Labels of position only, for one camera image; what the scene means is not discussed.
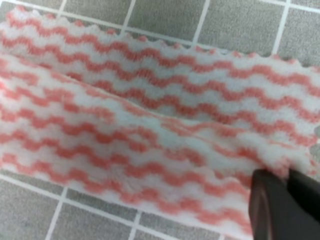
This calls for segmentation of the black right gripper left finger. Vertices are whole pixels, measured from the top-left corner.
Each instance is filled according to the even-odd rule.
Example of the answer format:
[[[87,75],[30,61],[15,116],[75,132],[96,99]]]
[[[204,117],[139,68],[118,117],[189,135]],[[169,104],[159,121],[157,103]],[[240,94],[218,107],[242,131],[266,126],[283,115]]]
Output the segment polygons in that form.
[[[264,169],[253,172],[248,207],[253,239],[303,240],[288,180]]]

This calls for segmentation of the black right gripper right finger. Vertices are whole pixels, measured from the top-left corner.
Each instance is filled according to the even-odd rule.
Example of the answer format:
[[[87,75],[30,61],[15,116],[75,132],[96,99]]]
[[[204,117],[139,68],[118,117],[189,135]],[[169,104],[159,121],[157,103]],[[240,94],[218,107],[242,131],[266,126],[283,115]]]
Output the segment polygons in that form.
[[[298,204],[297,226],[303,240],[320,238],[320,183],[299,171],[291,170],[287,190]]]

